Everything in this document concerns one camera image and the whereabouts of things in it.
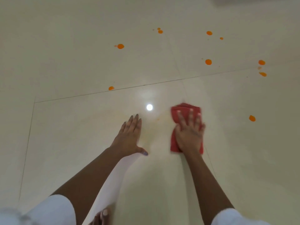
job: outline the microfiber cloth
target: microfiber cloth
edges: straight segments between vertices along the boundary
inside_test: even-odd
[[[186,123],[188,123],[188,116],[189,116],[191,108],[193,109],[193,115],[194,115],[194,120],[195,120],[196,117],[197,117],[197,114],[201,113],[201,108],[200,107],[192,106],[192,105],[184,103],[184,102],[177,105],[177,106],[172,106],[171,107],[171,115],[172,115],[173,121],[176,124],[177,123],[180,124],[178,114],[177,114],[177,111],[180,110],[182,116],[185,118]],[[179,149],[177,141],[176,141],[175,129],[173,130],[172,136],[171,136],[171,151],[173,151],[173,152],[182,152]],[[203,154],[203,142],[201,143],[199,152],[200,152],[201,155]]]

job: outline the white sleeve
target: white sleeve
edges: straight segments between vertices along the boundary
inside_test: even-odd
[[[76,225],[73,205],[62,195],[48,197],[30,210],[26,216],[39,225]]]
[[[212,220],[212,225],[270,225],[261,220],[250,220],[243,217],[237,210],[227,208],[219,212]]]

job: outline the forearm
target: forearm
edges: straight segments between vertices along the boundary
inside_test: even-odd
[[[202,156],[195,151],[185,153],[189,164],[205,225],[211,225],[214,217],[226,208],[234,208],[222,188],[205,164]]]
[[[105,180],[121,158],[114,148],[107,148],[53,193],[71,201],[77,225],[83,223]]]

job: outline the person's left arm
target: person's left arm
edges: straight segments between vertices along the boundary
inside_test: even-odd
[[[52,194],[60,194],[71,201],[77,225],[83,223],[108,175],[123,157],[134,153],[148,155],[145,149],[137,146],[141,128],[139,115],[131,116],[109,148]]]

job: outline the person's right arm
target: person's right arm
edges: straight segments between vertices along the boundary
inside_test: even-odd
[[[175,131],[178,146],[184,153],[192,173],[204,225],[211,225],[219,212],[234,207],[199,153],[205,130],[205,124],[201,125],[200,115],[199,113],[194,121],[191,109],[189,122],[186,123],[178,112],[181,127],[177,124]]]

